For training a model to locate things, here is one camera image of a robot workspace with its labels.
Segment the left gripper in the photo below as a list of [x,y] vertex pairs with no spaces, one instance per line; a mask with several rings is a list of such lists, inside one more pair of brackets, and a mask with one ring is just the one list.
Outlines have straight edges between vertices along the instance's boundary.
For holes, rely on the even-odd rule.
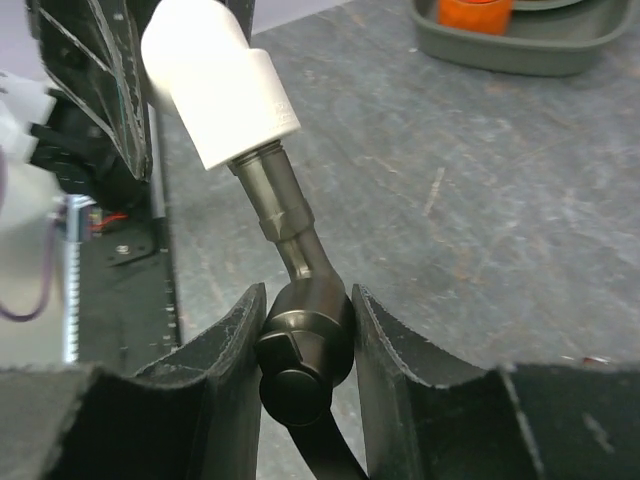
[[30,164],[54,174],[65,193],[88,196],[104,210],[150,205],[144,181],[153,160],[140,44],[152,5],[27,3],[43,67],[67,95],[45,90],[53,108],[29,126],[36,139]]

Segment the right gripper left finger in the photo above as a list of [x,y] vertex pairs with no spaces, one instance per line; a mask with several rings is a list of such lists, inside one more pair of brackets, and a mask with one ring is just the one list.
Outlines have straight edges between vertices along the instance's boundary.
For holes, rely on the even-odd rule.
[[252,479],[263,285],[134,376],[99,364],[1,372],[5,479]]

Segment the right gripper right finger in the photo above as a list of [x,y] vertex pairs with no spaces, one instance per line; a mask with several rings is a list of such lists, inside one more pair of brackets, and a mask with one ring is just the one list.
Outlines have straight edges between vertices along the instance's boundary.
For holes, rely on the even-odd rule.
[[635,479],[639,369],[471,365],[396,319],[363,286],[357,377],[374,479]]

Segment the dark grey metal faucet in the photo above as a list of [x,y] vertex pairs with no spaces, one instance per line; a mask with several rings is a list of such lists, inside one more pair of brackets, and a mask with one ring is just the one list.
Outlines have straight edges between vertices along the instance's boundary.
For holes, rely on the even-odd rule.
[[285,426],[318,479],[364,479],[331,405],[354,364],[356,318],[345,285],[314,226],[314,215],[278,141],[231,163],[289,274],[261,328],[254,351],[266,412]]

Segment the white pvc elbow fitting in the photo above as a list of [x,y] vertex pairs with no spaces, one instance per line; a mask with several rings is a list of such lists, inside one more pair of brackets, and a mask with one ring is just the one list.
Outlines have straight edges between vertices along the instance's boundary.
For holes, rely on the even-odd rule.
[[207,170],[301,127],[270,55],[218,1],[160,2],[141,58],[157,107],[181,119]]

